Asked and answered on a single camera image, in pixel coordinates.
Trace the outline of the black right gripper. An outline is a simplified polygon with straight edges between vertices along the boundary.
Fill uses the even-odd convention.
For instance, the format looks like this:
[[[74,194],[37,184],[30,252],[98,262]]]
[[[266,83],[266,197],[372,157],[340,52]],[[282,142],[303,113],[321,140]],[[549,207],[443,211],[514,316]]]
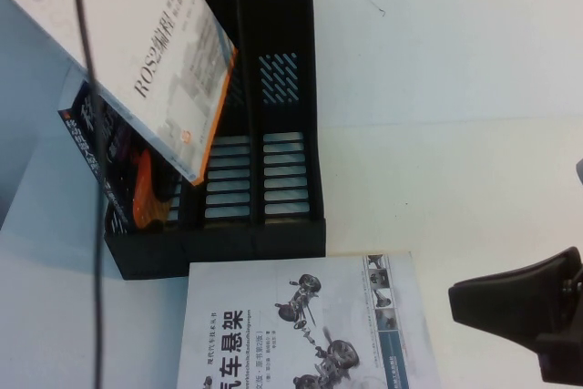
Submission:
[[[524,268],[457,282],[448,297],[455,322],[539,351],[544,382],[582,382],[577,248]]]

